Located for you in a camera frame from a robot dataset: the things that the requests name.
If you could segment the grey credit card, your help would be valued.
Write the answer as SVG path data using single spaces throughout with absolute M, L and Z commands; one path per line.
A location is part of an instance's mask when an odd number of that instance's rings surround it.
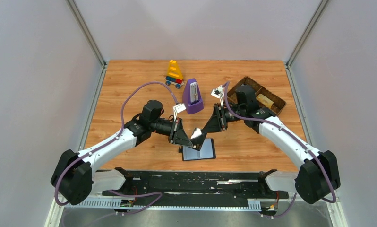
M 200 128 L 195 128 L 193 130 L 193 133 L 191 135 L 190 141 L 193 144 L 193 149 L 200 151 L 202 148 L 202 145 L 206 139 L 207 133 L 202 132 L 202 129 Z

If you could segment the black card holder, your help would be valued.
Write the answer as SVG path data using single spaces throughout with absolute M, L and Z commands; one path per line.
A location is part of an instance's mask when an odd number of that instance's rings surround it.
M 216 152 L 214 146 L 214 140 L 212 138 L 205 139 L 201 149 L 199 151 L 188 148 L 180 147 L 179 153 L 182 155 L 183 161 L 194 161 L 194 160 L 203 160 L 203 159 L 215 159 Z

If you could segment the yellow credit card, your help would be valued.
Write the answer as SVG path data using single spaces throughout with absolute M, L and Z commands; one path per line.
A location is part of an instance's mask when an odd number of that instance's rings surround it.
M 256 99 L 259 103 L 263 104 L 264 106 L 266 106 L 270 109 L 272 108 L 272 106 L 274 104 L 274 102 L 271 99 L 269 99 L 268 97 L 266 97 L 263 94 L 258 94 Z

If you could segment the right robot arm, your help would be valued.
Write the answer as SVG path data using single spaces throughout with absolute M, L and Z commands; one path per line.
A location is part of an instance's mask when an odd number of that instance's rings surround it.
M 296 193 L 309 204 L 319 200 L 335 203 L 335 190 L 341 186 L 335 154 L 322 152 L 293 133 L 270 108 L 257 101 L 251 86 L 235 90 L 237 103 L 228 101 L 227 88 L 228 84 L 224 84 L 212 90 L 211 95 L 220 102 L 214 104 L 213 114 L 201 132 L 222 132 L 228 123 L 243 120 L 247 127 L 273 142 L 298 169 L 266 173 L 261 181 L 269 190 Z

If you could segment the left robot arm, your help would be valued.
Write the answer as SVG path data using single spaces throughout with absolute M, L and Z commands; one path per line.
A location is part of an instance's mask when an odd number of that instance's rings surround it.
M 152 133 L 167 136 L 171 144 L 200 149 L 185 133 L 181 118 L 167 120 L 162 114 L 162 103 L 149 100 L 142 112 L 114 135 L 90 148 L 63 152 L 50 180 L 57 203 L 77 205 L 89 195 L 121 189 L 127 178 L 122 168 L 110 171 L 99 171 L 99 168 L 118 154 L 138 146 Z

